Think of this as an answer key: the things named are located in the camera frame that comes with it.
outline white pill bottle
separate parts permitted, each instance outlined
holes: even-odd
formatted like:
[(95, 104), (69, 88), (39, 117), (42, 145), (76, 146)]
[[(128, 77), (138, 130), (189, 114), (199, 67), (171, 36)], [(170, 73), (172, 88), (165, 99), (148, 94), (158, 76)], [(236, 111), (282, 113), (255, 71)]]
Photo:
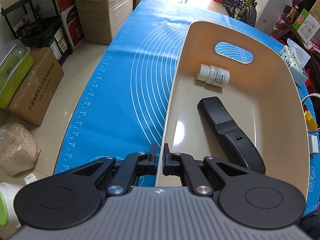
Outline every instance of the white pill bottle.
[(223, 68), (201, 64), (196, 78), (197, 80), (205, 81), (210, 85), (223, 88), (229, 83), (230, 73)]

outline blue silicone mat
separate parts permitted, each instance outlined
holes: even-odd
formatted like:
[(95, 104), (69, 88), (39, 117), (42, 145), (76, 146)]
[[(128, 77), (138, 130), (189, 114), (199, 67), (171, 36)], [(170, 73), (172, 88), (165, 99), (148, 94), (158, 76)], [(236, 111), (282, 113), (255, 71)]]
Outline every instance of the blue silicone mat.
[[(194, 21), (220, 24), (266, 44), (276, 52), (283, 45), (264, 33), (225, 15), (166, 0), (143, 0), (124, 23), (85, 88), (61, 147), (55, 173), (111, 155), (160, 149), (175, 67), (188, 26)], [(230, 44), (217, 51), (251, 61), (250, 54)], [(307, 93), (300, 89), (300, 95)], [(319, 170), (319, 158), (313, 168)], [(309, 191), (308, 213), (319, 199), (319, 178)], [(155, 176), (139, 185), (154, 186)]]

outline green bicycle frame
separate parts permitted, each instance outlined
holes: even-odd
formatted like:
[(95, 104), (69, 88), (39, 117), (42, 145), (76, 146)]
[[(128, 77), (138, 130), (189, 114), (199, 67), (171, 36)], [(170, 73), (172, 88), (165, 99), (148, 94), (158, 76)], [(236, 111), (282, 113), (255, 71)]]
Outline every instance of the green bicycle frame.
[(246, 0), (243, 2), (243, 5), (241, 6), (240, 10), (237, 12), (235, 19), (240, 20), (240, 17), (238, 16), (239, 12), (243, 12), (244, 9), (247, 7), (247, 5), (252, 6), (252, 0)]

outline plastic bag of grain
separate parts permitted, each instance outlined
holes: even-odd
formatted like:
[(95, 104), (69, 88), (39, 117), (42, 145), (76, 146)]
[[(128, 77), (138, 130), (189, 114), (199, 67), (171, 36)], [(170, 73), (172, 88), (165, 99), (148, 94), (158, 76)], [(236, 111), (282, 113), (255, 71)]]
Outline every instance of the plastic bag of grain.
[(0, 169), (8, 175), (33, 168), (39, 153), (35, 139), (21, 123), (0, 128)]

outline gray ribbed surface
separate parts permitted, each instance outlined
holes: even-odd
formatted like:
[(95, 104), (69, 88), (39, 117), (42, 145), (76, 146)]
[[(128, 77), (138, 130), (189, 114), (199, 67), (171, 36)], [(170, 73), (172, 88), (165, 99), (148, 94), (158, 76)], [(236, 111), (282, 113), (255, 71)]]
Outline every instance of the gray ribbed surface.
[(295, 226), (275, 231), (259, 231), (238, 225), (224, 216), (210, 198), (192, 195), (187, 187), (159, 189), (134, 187), (125, 196), (109, 198), (95, 217), (79, 226), (58, 231), (24, 227), (11, 239), (308, 239)]

